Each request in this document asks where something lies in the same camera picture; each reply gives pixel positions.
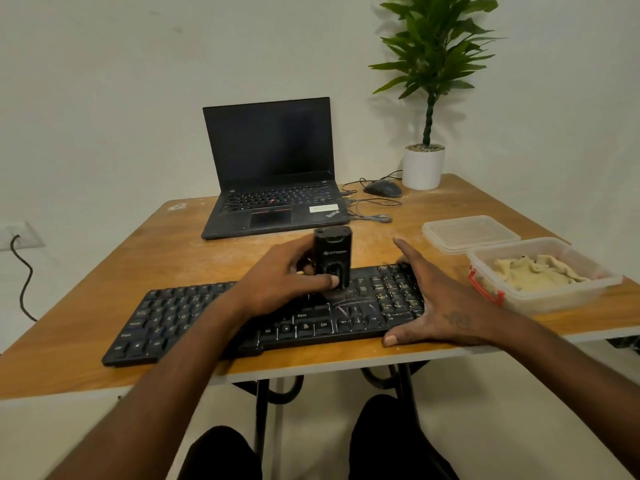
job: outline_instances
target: plant stem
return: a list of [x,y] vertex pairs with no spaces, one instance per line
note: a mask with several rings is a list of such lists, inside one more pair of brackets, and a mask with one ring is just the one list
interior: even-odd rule
[[427,122],[424,127],[424,135],[422,135],[422,144],[427,148],[431,144],[431,126],[433,126],[433,106],[436,104],[436,94],[429,93],[427,99]]

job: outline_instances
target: wooden desk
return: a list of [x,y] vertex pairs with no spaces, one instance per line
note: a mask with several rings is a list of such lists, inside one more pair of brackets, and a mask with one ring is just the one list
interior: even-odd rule
[[[395,262],[391,242],[400,236],[450,276],[467,282],[466,255],[444,255],[422,236],[427,221],[488,215],[523,239],[553,235],[460,177],[444,175],[428,192],[404,190],[403,205],[385,208],[393,224],[355,221],[352,266]],[[0,356],[0,398],[121,387],[134,384],[151,366],[112,369],[100,363],[142,296],[150,289],[237,280],[272,244],[309,231],[203,241],[200,233],[215,197],[169,201],[100,263],[66,297]],[[182,208],[175,209],[183,203]],[[364,213],[380,207],[364,204]],[[640,285],[625,279],[599,300],[576,310],[537,317],[574,342],[640,333]],[[380,339],[269,351],[219,364],[212,384],[479,353],[445,344],[384,349]]]

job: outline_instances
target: artificial plant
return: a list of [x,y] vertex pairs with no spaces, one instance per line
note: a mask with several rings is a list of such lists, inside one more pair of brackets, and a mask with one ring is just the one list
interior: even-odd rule
[[471,89],[464,77],[486,66],[476,62],[493,56],[484,54],[484,46],[496,37],[482,36],[492,32],[480,28],[468,15],[498,7],[496,0],[392,0],[381,6],[404,20],[406,30],[390,38],[382,37],[396,55],[396,62],[375,64],[377,70],[403,73],[374,94],[404,83],[400,99],[423,88],[427,94],[427,121],[422,137],[426,148],[431,145],[433,106],[440,96],[452,89]]

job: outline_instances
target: white sticker on laptop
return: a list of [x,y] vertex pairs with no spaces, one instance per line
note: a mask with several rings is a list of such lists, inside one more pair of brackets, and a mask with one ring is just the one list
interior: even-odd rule
[[315,207],[309,207],[309,212],[330,212],[331,210],[338,210],[338,204],[332,203],[329,205],[316,205]]

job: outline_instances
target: plastic container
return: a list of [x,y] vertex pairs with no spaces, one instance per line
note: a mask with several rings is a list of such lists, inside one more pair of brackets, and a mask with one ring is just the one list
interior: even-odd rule
[[427,222],[422,226],[422,233],[444,254],[463,254],[480,246],[520,240],[518,234],[489,216]]
[[[497,259],[514,259],[524,255],[535,258],[540,254],[555,257],[571,266],[579,276],[591,281],[551,290],[524,292],[508,286],[492,269]],[[619,285],[623,278],[621,274],[610,272],[555,237],[474,248],[468,250],[467,256],[471,260],[469,281],[480,293],[500,306],[529,316],[581,306],[597,298],[607,287]]]

